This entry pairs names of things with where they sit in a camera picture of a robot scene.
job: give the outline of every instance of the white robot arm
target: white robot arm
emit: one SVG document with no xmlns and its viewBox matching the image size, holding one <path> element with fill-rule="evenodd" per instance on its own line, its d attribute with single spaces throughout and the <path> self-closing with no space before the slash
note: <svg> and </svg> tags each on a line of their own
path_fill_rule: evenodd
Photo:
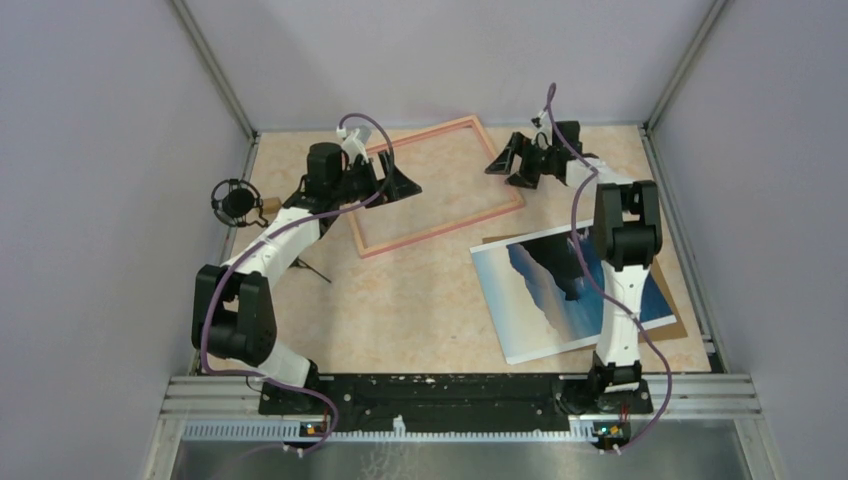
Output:
<svg viewBox="0 0 848 480">
<path fill-rule="evenodd" d="M 386 176 L 377 179 L 374 166 L 365 151 L 370 131 L 360 127 L 344 135 L 341 145 L 317 143 L 307 155 L 307 173 L 298 189 L 283 203 L 277 218 L 266 227 L 245 251 L 252 251 L 234 270 L 217 305 L 211 305 L 213 292 L 228 267 L 244 253 L 223 265 L 206 265 L 195 281 L 192 343 L 200 348 L 205 317 L 214 308 L 209 327 L 208 352 L 242 364 L 243 370 L 256 371 L 283 384 L 303 387 L 310 376 L 317 380 L 317 366 L 277 339 L 277 324 L 271 301 L 271 289 L 307 247 L 318 241 L 336 220 L 334 213 L 344 204 L 362 201 L 380 193 L 367 208 L 401 200 L 421 192 L 393 165 L 387 152 L 379 159 Z M 247 225 L 246 214 L 261 208 L 258 191 L 239 180 L 228 183 L 226 197 L 212 207 L 216 216 L 233 226 Z M 287 230 L 281 227 L 316 214 L 327 214 Z M 238 300 L 237 310 L 228 305 Z"/>
<path fill-rule="evenodd" d="M 598 175 L 593 181 L 596 185 L 621 185 L 628 188 L 633 185 L 634 179 L 620 175 L 603 161 L 588 157 L 586 160 L 597 169 Z M 566 178 L 572 185 L 580 185 L 589 177 L 591 171 L 581 162 L 568 162 Z M 636 317 L 642 312 L 642 292 L 645 281 L 650 272 L 650 264 L 642 263 L 615 266 L 610 259 L 601 262 L 604 272 L 604 291 L 610 297 L 624 304 Z M 604 317 L 601 326 L 601 337 L 595 352 L 602 365 L 633 366 L 640 362 L 639 357 L 639 329 L 633 320 L 622 309 L 605 302 Z M 639 387 L 638 380 L 605 385 L 604 392 L 636 390 Z"/>
</svg>

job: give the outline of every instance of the wooden frame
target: wooden frame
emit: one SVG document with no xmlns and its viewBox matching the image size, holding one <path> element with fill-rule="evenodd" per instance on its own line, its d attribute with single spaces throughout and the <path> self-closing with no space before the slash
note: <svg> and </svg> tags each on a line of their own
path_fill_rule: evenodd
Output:
<svg viewBox="0 0 848 480">
<path fill-rule="evenodd" d="M 461 130 L 463 128 L 471 128 L 477 136 L 477 139 L 480 141 L 480 144 L 483 146 L 483 149 L 486 151 L 489 157 L 489 161 L 494 161 L 495 157 L 497 157 L 498 152 L 495 150 L 494 145 L 492 144 L 492 140 L 489 138 L 489 135 L 483 129 L 483 125 L 480 123 L 480 120 L 476 115 L 469 115 L 467 117 L 458 118 L 456 120 L 452 120 L 447 123 L 443 123 L 440 125 L 436 125 L 425 129 L 421 132 L 408 135 L 406 137 L 399 138 L 397 140 L 392 141 L 392 145 L 397 147 L 403 147 L 406 145 L 410 145 L 415 142 L 419 142 L 422 140 L 426 140 L 428 138 L 433 138 L 448 132 L 453 132 L 456 130 Z M 375 145 L 367 149 L 369 155 L 375 155 L 377 152 L 386 149 L 386 144 L 382 143 L 379 145 Z M 486 165 L 480 166 L 480 174 L 483 174 L 483 168 Z M 497 217 L 499 215 L 503 215 L 505 213 L 509 213 L 524 206 L 524 198 L 522 198 L 521 194 L 518 193 L 518 190 L 514 187 L 504 185 L 504 188 L 509 192 L 510 201 L 503 205 L 498 205 L 496 207 L 489 208 L 479 213 L 475 213 L 473 215 L 469 215 L 464 218 L 460 218 L 457 220 L 452 220 L 447 223 L 443 223 L 441 225 L 436 225 L 435 227 L 428 228 L 426 230 L 422 230 L 420 232 L 415 232 L 409 235 L 405 235 L 396 240 L 391 240 L 388 242 L 383 242 L 373 246 L 366 246 L 365 241 L 363 239 L 362 230 L 359 226 L 359 222 L 356 219 L 355 212 L 351 212 L 347 214 L 348 222 L 350 223 L 350 228 L 353 230 L 353 238 L 356 242 L 356 249 L 359 251 L 359 256 L 362 258 L 371 257 L 374 255 L 378 255 L 380 253 L 385 253 L 396 248 L 400 248 L 406 245 L 410 245 L 416 242 L 420 242 L 422 240 L 426 240 L 428 238 L 435 237 L 436 235 L 441 235 L 443 233 L 451 232 L 453 230 L 457 230 L 459 228 L 472 225 L 477 222 L 482 222 L 483 220 L 487 220 L 489 218 Z"/>
</svg>

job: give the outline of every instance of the gray wall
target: gray wall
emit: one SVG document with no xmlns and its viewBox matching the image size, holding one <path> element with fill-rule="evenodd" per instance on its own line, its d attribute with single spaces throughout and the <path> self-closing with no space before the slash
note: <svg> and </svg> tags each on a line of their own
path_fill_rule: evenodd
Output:
<svg viewBox="0 0 848 480">
<path fill-rule="evenodd" d="M 258 129 L 642 121 L 711 0 L 191 0 Z"/>
<path fill-rule="evenodd" d="M 792 478 L 848 465 L 846 25 L 839 0 L 735 2 L 658 132 L 726 354 Z"/>
<path fill-rule="evenodd" d="M 0 7 L 0 478 L 138 478 L 246 141 L 163 0 Z"/>
</svg>

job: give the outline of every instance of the beige marble surface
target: beige marble surface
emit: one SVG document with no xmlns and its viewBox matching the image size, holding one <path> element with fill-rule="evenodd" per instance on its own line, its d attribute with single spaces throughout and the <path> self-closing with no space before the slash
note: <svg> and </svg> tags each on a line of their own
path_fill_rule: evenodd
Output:
<svg viewBox="0 0 848 480">
<path fill-rule="evenodd" d="M 514 129 L 487 130 L 500 148 Z M 585 127 L 581 138 L 586 151 L 599 155 L 613 168 L 634 178 L 651 177 L 635 126 Z M 264 196 L 286 198 L 305 172 L 309 146 L 319 141 L 336 141 L 335 133 L 264 134 L 251 181 Z M 431 157 L 431 161 L 439 166 L 438 158 Z M 399 155 L 398 166 L 414 170 L 403 162 Z M 484 167 L 480 165 L 481 176 Z M 521 193 L 526 206 L 520 210 L 367 259 L 359 258 L 350 226 L 339 219 L 301 256 L 333 283 L 327 284 L 307 270 L 290 269 L 273 289 L 278 337 L 314 360 L 322 372 L 587 371 L 591 351 L 567 352 L 519 365 L 504 361 L 469 248 L 485 237 L 567 224 L 574 189 L 544 177 L 538 190 Z M 469 191 L 468 198 L 474 199 L 474 192 Z M 591 218 L 593 202 L 591 194 L 584 195 L 579 220 Z M 665 241 L 658 261 L 688 336 L 657 345 L 673 370 L 706 371 L 709 365 L 691 301 L 667 226 L 663 228 Z M 240 230 L 234 252 L 241 251 L 258 233 L 257 228 Z M 640 345 L 640 352 L 646 371 L 662 370 L 659 359 L 645 345 Z"/>
</svg>

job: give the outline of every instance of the purple cable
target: purple cable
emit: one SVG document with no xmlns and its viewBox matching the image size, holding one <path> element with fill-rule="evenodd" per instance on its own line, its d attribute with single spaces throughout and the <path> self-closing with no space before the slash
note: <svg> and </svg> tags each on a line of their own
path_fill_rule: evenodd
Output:
<svg viewBox="0 0 848 480">
<path fill-rule="evenodd" d="M 618 449 L 619 453 L 623 453 L 625 450 L 628 450 L 631 446 L 633 446 L 646 433 L 648 433 L 651 429 L 653 429 L 654 426 L 656 425 L 656 423 L 659 421 L 662 414 L 665 413 L 666 409 L 668 408 L 668 403 L 669 403 L 669 401 L 671 401 L 671 384 L 672 384 L 671 365 L 669 365 L 668 360 L 665 358 L 665 356 L 662 354 L 662 352 L 660 352 L 660 350 L 657 348 L 657 346 L 654 345 L 654 342 L 648 337 L 648 333 L 645 331 L 645 327 L 642 326 L 642 322 L 640 322 L 636 318 L 636 315 L 629 308 L 627 308 L 626 305 L 619 302 L 618 300 L 611 297 L 610 295 L 607 295 L 607 292 L 605 292 L 597 284 L 597 282 L 595 282 L 595 279 L 592 277 L 592 274 L 589 272 L 589 266 L 586 264 L 586 259 L 583 258 L 583 250 L 580 247 L 580 239 L 577 236 L 577 204 L 580 200 L 580 195 L 583 193 L 583 190 L 586 189 L 586 187 L 589 185 L 589 183 L 592 182 L 592 180 L 597 178 L 598 169 L 595 168 L 591 163 L 589 163 L 583 157 L 583 155 L 580 155 L 580 153 L 577 150 L 575 150 L 575 148 L 572 147 L 571 144 L 568 143 L 568 141 L 565 139 L 565 136 L 562 134 L 562 132 L 559 131 L 559 127 L 557 127 L 557 125 L 556 125 L 556 121 L 554 120 L 554 112 L 553 112 L 553 109 L 551 107 L 551 103 L 554 100 L 554 95 L 556 95 L 556 82 L 551 83 L 551 86 L 548 87 L 548 99 L 547 99 L 547 102 L 545 103 L 545 111 L 548 112 L 548 118 L 551 121 L 551 128 L 553 129 L 554 134 L 556 134 L 557 138 L 559 138 L 560 142 L 562 142 L 562 144 L 565 145 L 565 148 L 567 148 L 568 151 L 571 152 L 571 154 L 574 155 L 575 158 L 580 160 L 580 162 L 583 163 L 583 165 L 585 165 L 586 168 L 588 168 L 592 172 L 592 174 L 589 175 L 589 177 L 587 177 L 586 180 L 584 180 L 583 183 L 581 183 L 579 187 L 577 187 L 577 192 L 574 194 L 574 201 L 571 204 L 571 243 L 574 244 L 574 251 L 577 253 L 577 260 L 580 262 L 580 268 L 583 269 L 583 275 L 586 278 L 586 280 L 588 280 L 589 285 L 591 285 L 592 288 L 601 295 L 601 297 L 603 297 L 605 300 L 612 303 L 616 307 L 622 309 L 624 311 L 624 313 L 626 313 L 627 316 L 630 317 L 631 320 L 633 320 L 633 323 L 636 324 L 636 328 L 639 329 L 639 335 L 641 335 L 642 338 L 645 339 L 645 343 L 648 344 L 648 346 L 651 348 L 651 350 L 653 350 L 654 353 L 656 353 L 657 356 L 660 357 L 660 360 L 663 362 L 663 366 L 665 367 L 666 377 L 667 377 L 667 380 L 668 380 L 667 381 L 668 387 L 667 387 L 667 390 L 666 390 L 666 393 L 665 393 L 665 399 L 663 399 L 662 405 L 660 405 L 660 408 L 657 409 L 656 413 L 651 418 L 651 420 L 648 422 L 648 424 L 645 425 L 645 428 L 643 428 L 639 433 L 637 433 L 636 436 L 634 436 L 630 440 L 629 443 L 627 443 L 626 445 L 624 445 L 624 446 L 622 446 Z"/>
<path fill-rule="evenodd" d="M 386 146 L 388 147 L 388 150 L 389 150 L 389 157 L 392 160 L 389 163 L 389 171 L 386 172 L 386 177 L 389 177 L 392 174 L 392 171 L 394 170 L 394 158 L 395 158 L 394 147 L 392 146 L 392 140 L 389 138 L 389 134 L 386 133 L 386 131 L 383 129 L 383 127 L 381 127 L 380 124 L 377 123 L 376 120 L 369 117 L 368 115 L 365 115 L 364 113 L 349 113 L 349 114 L 345 115 L 339 121 L 339 127 L 342 127 L 344 125 L 344 122 L 347 119 L 354 118 L 354 117 L 355 118 L 361 118 L 361 119 L 371 123 L 372 125 L 374 125 L 374 127 L 383 135 L 383 138 L 385 138 Z M 379 198 L 379 196 L 381 194 L 382 194 L 382 192 L 378 190 L 376 193 L 374 193 L 370 197 L 366 198 L 364 201 L 357 203 L 356 205 L 351 205 L 350 207 L 345 207 L 345 208 L 342 208 L 342 209 L 339 209 L 339 210 L 334 210 L 332 212 L 319 213 L 317 215 L 312 215 L 312 216 L 309 216 L 309 217 L 297 219 L 293 222 L 290 222 L 290 223 L 283 225 L 282 227 L 278 228 L 277 230 L 274 230 L 273 232 L 268 234 L 268 238 L 270 238 L 270 239 L 277 238 L 278 236 L 282 235 L 283 232 L 290 230 L 294 227 L 297 227 L 299 225 L 302 225 L 306 222 L 311 222 L 312 220 L 320 220 L 322 218 L 334 217 L 334 216 L 337 216 L 337 215 L 341 215 L 343 213 L 352 212 L 352 211 L 356 210 L 357 208 L 362 208 L 362 207 L 368 205 L 369 203 L 373 202 L 374 200 Z M 250 370 L 237 370 L 237 369 L 215 370 L 209 365 L 208 352 L 209 352 L 209 328 L 212 325 L 212 316 L 215 313 L 215 306 L 218 304 L 218 300 L 221 298 L 221 294 L 224 291 L 224 286 L 227 284 L 227 281 L 229 281 L 230 277 L 233 276 L 233 273 L 235 273 L 235 270 L 242 263 L 244 263 L 244 261 L 247 260 L 251 255 L 256 253 L 257 250 L 262 248 L 263 245 L 264 245 L 263 242 L 257 242 L 255 245 L 253 245 L 252 247 L 245 250 L 244 253 L 242 253 L 238 258 L 236 258 L 236 260 L 227 268 L 227 271 L 224 272 L 224 275 L 221 277 L 221 280 L 218 282 L 218 285 L 215 287 L 215 292 L 212 294 L 212 299 L 209 301 L 209 309 L 206 311 L 206 317 L 203 321 L 203 329 L 202 329 L 201 335 L 200 335 L 200 364 L 203 366 L 203 369 L 206 370 L 206 372 L 209 373 L 210 375 L 243 375 L 243 376 L 248 376 L 248 377 L 261 376 L 257 372 L 253 372 L 253 371 L 250 371 Z M 297 392 L 297 393 L 303 393 L 303 394 L 306 394 L 306 395 L 310 395 L 312 397 L 315 397 L 315 398 L 323 401 L 324 403 L 327 404 L 327 406 L 330 407 L 330 409 L 333 411 L 333 417 L 330 421 L 329 428 L 327 429 L 326 432 L 324 432 L 324 435 L 321 437 L 320 440 L 318 440 L 318 442 L 316 442 L 311 447 L 303 450 L 303 455 L 311 453 L 311 452 L 315 451 L 316 449 L 320 448 L 321 445 L 323 445 L 324 442 L 327 441 L 327 438 L 333 433 L 333 431 L 336 429 L 336 425 L 338 424 L 339 409 L 338 409 L 338 407 L 336 407 L 336 404 L 333 403 L 332 400 L 327 398 L 322 393 L 316 392 L 314 390 L 310 390 L 308 388 L 301 388 L 301 387 L 294 387 L 294 386 L 291 386 L 291 385 L 286 385 L 286 384 L 283 384 L 281 382 L 278 382 L 277 380 L 274 380 L 273 378 L 268 378 L 268 377 L 265 377 L 265 381 L 270 383 L 271 385 L 274 385 L 275 387 L 281 388 L 283 390 L 288 390 L 288 391 L 291 391 L 291 392 Z M 228 470 L 233 464 L 238 463 L 239 461 L 241 461 L 241 460 L 243 460 L 243 459 L 245 459 L 245 458 L 247 458 L 247 457 L 249 457 L 249 456 L 251 456 L 255 453 L 258 453 L 258 452 L 263 451 L 263 450 L 271 449 L 271 448 L 280 448 L 280 446 L 277 445 L 277 444 L 269 444 L 269 445 L 262 445 L 262 446 L 253 448 L 251 450 L 248 450 L 247 452 L 239 455 L 234 460 L 232 460 L 232 462 L 230 462 L 229 465 L 222 467 L 220 470 L 218 470 L 217 473 L 215 473 L 210 478 L 217 477 L 218 475 L 223 473 L 225 470 Z"/>
</svg>

